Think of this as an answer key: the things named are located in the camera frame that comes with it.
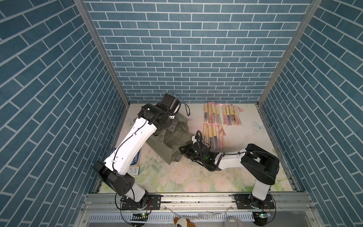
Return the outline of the white red-flecked fan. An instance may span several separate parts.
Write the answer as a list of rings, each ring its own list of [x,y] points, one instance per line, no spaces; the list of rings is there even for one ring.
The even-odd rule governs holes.
[[[230,110],[230,117],[231,117],[232,125],[237,125],[233,105],[229,106],[229,110]]]

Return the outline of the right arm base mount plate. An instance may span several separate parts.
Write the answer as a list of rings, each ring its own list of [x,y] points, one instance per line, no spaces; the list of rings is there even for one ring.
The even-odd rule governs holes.
[[[239,210],[253,210],[253,209],[275,209],[276,204],[271,194],[267,194],[265,200],[261,201],[252,194],[233,194],[231,197],[234,199],[237,209]]]

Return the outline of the pink striped fan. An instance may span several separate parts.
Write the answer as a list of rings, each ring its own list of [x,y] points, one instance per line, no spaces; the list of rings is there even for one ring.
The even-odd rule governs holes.
[[[218,127],[219,131],[218,131],[218,137],[219,137],[219,149],[224,149],[225,148],[225,131],[222,125],[219,125]]]

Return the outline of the olive green canvas tote bag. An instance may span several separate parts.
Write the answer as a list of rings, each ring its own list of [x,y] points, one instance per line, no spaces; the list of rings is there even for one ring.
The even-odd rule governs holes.
[[[172,126],[174,131],[169,129],[157,130],[150,136],[146,143],[167,163],[179,162],[182,154],[180,147],[192,143],[192,134],[189,132],[188,119],[178,113]]]

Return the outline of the second-row bamboo folding fan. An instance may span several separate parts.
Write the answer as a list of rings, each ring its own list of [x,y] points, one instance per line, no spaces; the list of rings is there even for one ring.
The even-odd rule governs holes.
[[[209,144],[211,146],[211,149],[213,150],[215,148],[214,145],[214,134],[213,134],[213,126],[208,125],[208,138],[209,138]]]

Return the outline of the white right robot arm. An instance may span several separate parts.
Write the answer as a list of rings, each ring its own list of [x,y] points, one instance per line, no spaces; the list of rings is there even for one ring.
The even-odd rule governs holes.
[[[203,142],[180,147],[179,151],[189,160],[205,167],[210,172],[228,168],[245,168],[255,178],[250,202],[262,203],[279,172],[280,160],[255,144],[248,144],[244,150],[221,153],[212,152]]]

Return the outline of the purple folding fan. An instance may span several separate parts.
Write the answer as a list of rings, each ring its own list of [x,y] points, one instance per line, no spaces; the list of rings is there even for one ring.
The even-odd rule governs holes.
[[[227,116],[227,124],[229,126],[232,126],[232,120],[231,120],[229,106],[226,106],[226,116]]]

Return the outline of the pink folding fan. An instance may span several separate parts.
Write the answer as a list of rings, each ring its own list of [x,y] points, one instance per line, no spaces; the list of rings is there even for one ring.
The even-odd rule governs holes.
[[[208,115],[209,115],[209,123],[214,123],[214,116],[213,116],[213,108],[211,103],[208,103]]]

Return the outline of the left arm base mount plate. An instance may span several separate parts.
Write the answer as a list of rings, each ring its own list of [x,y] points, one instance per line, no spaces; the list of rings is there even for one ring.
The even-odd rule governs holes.
[[[150,211],[160,210],[162,195],[160,194],[146,194],[140,201],[134,201],[131,197],[123,196],[121,199],[123,211],[126,210],[145,210]]]

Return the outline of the black patterned bamboo folding fan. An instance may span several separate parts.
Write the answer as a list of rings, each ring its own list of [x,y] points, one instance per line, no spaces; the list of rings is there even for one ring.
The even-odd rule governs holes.
[[[205,103],[203,107],[203,118],[204,123],[209,123],[209,107],[207,103]]]

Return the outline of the brown folding fan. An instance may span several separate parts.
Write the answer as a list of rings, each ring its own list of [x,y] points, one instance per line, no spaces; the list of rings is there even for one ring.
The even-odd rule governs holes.
[[[212,108],[213,108],[214,123],[217,123],[216,122],[216,109],[215,109],[215,105],[213,103],[211,103],[211,105],[212,105]]]

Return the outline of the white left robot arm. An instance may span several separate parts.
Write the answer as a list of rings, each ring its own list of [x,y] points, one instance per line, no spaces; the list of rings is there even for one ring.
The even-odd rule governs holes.
[[[149,137],[157,130],[168,129],[173,125],[180,106],[180,101],[167,93],[156,105],[142,106],[126,138],[109,157],[104,161],[96,161],[93,165],[93,169],[106,185],[119,196],[132,199],[139,208],[147,203],[148,192],[128,174],[129,167]]]

